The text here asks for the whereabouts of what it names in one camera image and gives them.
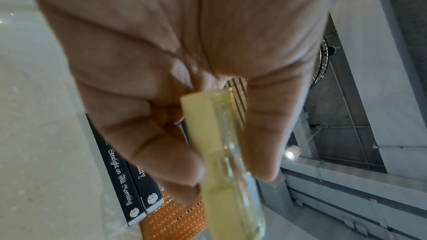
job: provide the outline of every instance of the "orange perforated panel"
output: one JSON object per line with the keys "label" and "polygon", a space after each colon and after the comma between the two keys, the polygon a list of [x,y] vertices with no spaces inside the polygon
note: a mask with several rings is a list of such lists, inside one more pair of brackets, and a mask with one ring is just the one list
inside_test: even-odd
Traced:
{"label": "orange perforated panel", "polygon": [[181,206],[163,192],[164,204],[141,221],[144,240],[189,240],[207,227],[201,197],[196,203]]}

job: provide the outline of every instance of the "finger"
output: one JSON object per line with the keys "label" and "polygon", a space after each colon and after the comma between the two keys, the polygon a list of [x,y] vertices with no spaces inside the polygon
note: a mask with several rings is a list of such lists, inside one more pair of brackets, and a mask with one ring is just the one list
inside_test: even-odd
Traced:
{"label": "finger", "polygon": [[[314,58],[316,46],[307,58]],[[273,74],[248,81],[244,129],[250,167],[256,177],[273,181],[284,146],[304,105],[312,61],[294,63]]]}
{"label": "finger", "polygon": [[200,182],[204,174],[200,156],[158,127],[147,101],[79,82],[77,86],[95,126],[128,162],[158,180],[192,187]]}
{"label": "finger", "polygon": [[188,187],[164,180],[158,180],[157,182],[167,191],[169,195],[173,197],[173,200],[179,204],[190,204],[197,199],[197,196],[199,196],[199,186]]}

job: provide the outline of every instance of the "black book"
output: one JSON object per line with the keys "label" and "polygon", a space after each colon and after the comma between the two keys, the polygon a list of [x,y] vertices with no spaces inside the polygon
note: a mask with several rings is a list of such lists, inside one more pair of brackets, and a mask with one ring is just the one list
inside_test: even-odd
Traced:
{"label": "black book", "polygon": [[141,197],[142,205],[147,214],[154,212],[163,204],[161,190],[157,183],[147,175],[140,167],[129,164],[138,193]]}
{"label": "black book", "polygon": [[109,145],[109,143],[98,133],[89,120],[90,128],[97,142],[99,152],[104,160],[111,183],[116,191],[121,209],[128,226],[139,223],[147,214],[143,208],[135,183],[132,180],[129,167]]}

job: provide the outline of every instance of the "ceiling light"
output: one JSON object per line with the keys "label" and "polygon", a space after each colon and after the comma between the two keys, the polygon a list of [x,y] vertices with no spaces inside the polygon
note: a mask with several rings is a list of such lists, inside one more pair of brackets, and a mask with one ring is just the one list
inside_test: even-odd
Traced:
{"label": "ceiling light", "polygon": [[285,157],[289,160],[295,160],[301,155],[301,149],[298,146],[292,145],[285,151]]}

